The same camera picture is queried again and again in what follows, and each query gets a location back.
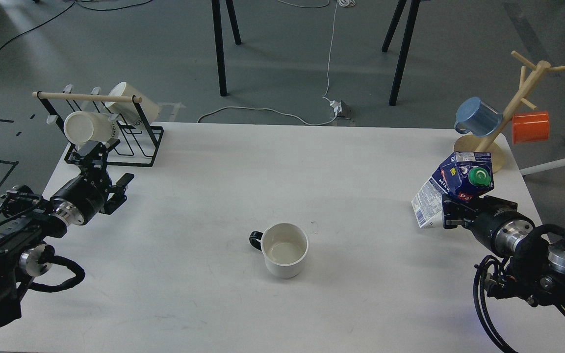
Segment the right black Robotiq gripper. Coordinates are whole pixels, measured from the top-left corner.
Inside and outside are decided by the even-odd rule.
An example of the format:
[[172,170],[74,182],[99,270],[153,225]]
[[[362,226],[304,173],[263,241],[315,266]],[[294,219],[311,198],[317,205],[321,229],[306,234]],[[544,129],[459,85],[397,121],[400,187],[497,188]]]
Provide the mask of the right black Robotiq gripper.
[[475,197],[469,202],[442,195],[442,225],[445,229],[462,226],[484,246],[495,246],[502,226],[518,218],[517,206],[513,201],[491,195]]

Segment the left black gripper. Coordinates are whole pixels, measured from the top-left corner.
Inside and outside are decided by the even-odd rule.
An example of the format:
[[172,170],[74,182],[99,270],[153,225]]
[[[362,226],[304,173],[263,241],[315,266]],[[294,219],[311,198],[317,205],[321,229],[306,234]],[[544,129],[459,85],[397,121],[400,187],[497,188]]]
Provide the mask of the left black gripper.
[[98,213],[111,215],[127,201],[125,192],[134,174],[124,174],[112,185],[106,172],[108,154],[119,143],[119,139],[110,139],[107,145],[89,140],[80,150],[70,154],[69,163],[76,165],[81,174],[50,198],[54,215],[68,226],[85,225]]

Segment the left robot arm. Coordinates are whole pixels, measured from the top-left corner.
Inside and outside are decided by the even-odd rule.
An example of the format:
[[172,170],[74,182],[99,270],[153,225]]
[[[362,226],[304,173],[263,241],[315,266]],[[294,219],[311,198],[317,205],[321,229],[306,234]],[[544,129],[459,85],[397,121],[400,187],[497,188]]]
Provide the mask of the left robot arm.
[[112,214],[127,200],[133,174],[112,184],[108,154],[119,139],[88,141],[66,161],[80,174],[49,200],[25,185],[7,190],[0,204],[0,327],[22,316],[21,301],[28,290],[55,293],[69,290],[85,278],[76,262],[55,254],[47,237],[61,238],[72,224],[85,225],[96,214]]

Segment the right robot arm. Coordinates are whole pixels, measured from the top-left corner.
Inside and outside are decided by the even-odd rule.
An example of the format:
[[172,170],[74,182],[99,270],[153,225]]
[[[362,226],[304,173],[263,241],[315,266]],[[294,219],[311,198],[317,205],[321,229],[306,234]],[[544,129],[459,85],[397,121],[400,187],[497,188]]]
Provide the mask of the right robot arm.
[[491,195],[464,202],[443,194],[442,221],[446,229],[469,230],[491,252],[475,266],[473,299],[485,333],[500,351],[514,350],[493,325],[486,297],[555,306],[565,317],[565,228],[535,226],[515,202]]

